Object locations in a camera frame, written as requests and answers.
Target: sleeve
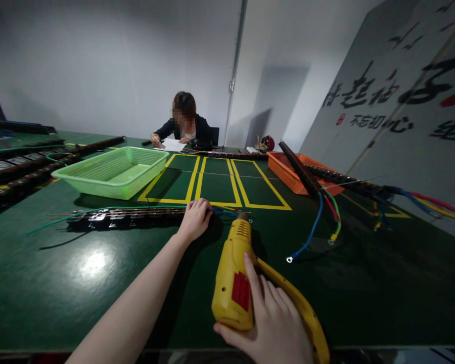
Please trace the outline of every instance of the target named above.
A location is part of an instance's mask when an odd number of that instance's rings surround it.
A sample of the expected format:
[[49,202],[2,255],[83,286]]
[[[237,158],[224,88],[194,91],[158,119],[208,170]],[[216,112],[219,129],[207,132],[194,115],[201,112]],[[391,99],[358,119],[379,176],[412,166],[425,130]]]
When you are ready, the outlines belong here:
[[204,119],[204,118],[202,119],[202,124],[203,124],[203,133],[202,133],[201,138],[206,140],[206,141],[208,141],[208,142],[212,142],[211,127],[207,123],[207,120]]
[[172,134],[175,130],[175,122],[173,121],[172,118],[168,120],[165,124],[163,124],[163,127],[158,129],[155,134],[158,134],[160,139],[165,139],[168,137],[170,134]]

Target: green plastic basket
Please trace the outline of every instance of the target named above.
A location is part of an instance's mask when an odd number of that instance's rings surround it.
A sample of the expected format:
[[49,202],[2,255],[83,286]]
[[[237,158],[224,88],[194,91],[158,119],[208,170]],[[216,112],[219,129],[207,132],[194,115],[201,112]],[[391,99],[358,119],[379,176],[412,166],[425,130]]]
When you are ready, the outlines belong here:
[[165,167],[168,152],[123,147],[52,172],[79,192],[129,200]]

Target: paper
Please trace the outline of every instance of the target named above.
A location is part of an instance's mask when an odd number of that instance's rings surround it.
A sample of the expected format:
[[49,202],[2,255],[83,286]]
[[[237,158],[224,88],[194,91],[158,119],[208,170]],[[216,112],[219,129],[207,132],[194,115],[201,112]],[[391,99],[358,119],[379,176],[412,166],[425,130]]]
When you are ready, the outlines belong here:
[[180,152],[181,150],[183,150],[186,145],[184,143],[179,143],[177,139],[170,139],[170,138],[167,138],[164,140],[164,142],[162,143],[162,145],[164,146],[164,148],[154,148],[156,150],[163,150],[163,151],[167,151],[167,152]]

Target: woman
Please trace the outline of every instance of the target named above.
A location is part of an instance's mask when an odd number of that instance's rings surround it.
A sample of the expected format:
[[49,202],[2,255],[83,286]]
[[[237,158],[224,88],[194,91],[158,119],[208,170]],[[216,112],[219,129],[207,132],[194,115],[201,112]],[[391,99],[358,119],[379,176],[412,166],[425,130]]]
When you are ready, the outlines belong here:
[[181,91],[175,95],[172,103],[172,116],[150,137],[154,147],[160,147],[160,140],[172,133],[179,143],[187,144],[194,139],[212,141],[211,128],[206,119],[196,113],[196,101],[192,94]]

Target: green wire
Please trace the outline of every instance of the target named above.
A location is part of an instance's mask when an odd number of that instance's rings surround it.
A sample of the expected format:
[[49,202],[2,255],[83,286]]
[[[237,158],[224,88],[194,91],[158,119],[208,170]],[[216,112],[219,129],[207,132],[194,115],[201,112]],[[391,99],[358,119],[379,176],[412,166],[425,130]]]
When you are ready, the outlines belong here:
[[55,147],[66,147],[65,144],[58,144],[52,146],[39,146],[39,147],[16,147],[16,148],[7,148],[7,149],[0,149],[0,152],[5,152],[9,150],[18,150],[18,149],[40,149],[40,148],[55,148]]
[[[138,207],[138,208],[139,209],[145,209],[145,208],[164,208],[164,207],[186,208],[186,206],[171,206],[171,205],[166,205],[166,206],[144,206],[144,207]],[[101,211],[101,210],[107,210],[107,209],[108,210],[112,210],[112,209],[132,209],[132,208],[131,208],[131,206],[127,206],[127,207],[125,207],[125,206],[113,206],[113,207],[102,207],[102,208],[99,208],[99,209],[82,211],[82,212],[78,212],[78,213],[76,213],[74,215],[66,216],[66,217],[63,217],[62,219],[50,222],[50,223],[45,224],[45,225],[42,225],[41,227],[38,227],[38,228],[36,228],[34,230],[26,232],[26,234],[29,235],[29,234],[34,233],[36,231],[42,230],[44,228],[48,228],[51,225],[57,224],[58,222],[65,221],[65,220],[68,220],[70,218],[73,218],[73,217],[76,217],[76,216],[79,216],[79,215],[83,215],[83,214],[87,214],[87,213],[91,213],[91,212],[96,212],[96,211]]]
[[223,212],[230,214],[231,216],[238,216],[238,214],[233,213],[232,211],[229,210],[223,210]]
[[339,218],[339,221],[337,222],[337,228],[335,230],[334,235],[339,235],[340,233],[340,228],[342,227],[342,221],[340,219],[340,212],[339,212],[339,206],[337,205],[337,201],[335,201],[334,196],[331,195],[329,191],[324,187],[325,192],[329,195],[330,199],[332,200],[332,203],[334,204],[335,211],[337,212],[337,217]]
[[67,164],[66,164],[66,163],[64,163],[64,162],[62,162],[62,161],[58,161],[57,159],[54,159],[54,158],[49,157],[49,156],[51,156],[51,155],[56,155],[56,154],[69,154],[69,155],[73,155],[72,153],[49,153],[49,154],[47,154],[47,155],[45,156],[47,159],[52,160],[52,161],[54,161],[54,162],[62,163],[62,164],[64,164],[66,167],[67,167]]

